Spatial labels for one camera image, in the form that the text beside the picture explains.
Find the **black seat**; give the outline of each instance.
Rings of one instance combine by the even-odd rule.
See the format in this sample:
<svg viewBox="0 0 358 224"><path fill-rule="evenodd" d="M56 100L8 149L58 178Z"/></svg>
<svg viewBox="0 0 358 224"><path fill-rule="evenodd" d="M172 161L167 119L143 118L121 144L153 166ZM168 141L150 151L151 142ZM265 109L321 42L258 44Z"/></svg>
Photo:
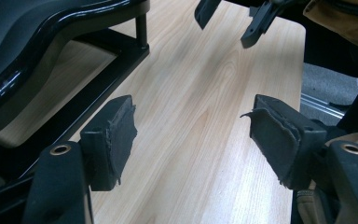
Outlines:
<svg viewBox="0 0 358 224"><path fill-rule="evenodd" d="M0 146L0 176L11 180L24 175L43 148L69 139L147 56L149 9L149 0L0 0L0 130L41 90L70 40L117 56L24 143ZM135 38L108 29L132 19Z"/></svg>
<svg viewBox="0 0 358 224"><path fill-rule="evenodd" d="M148 9L146 0L0 0L0 130L45 84L69 40Z"/></svg>

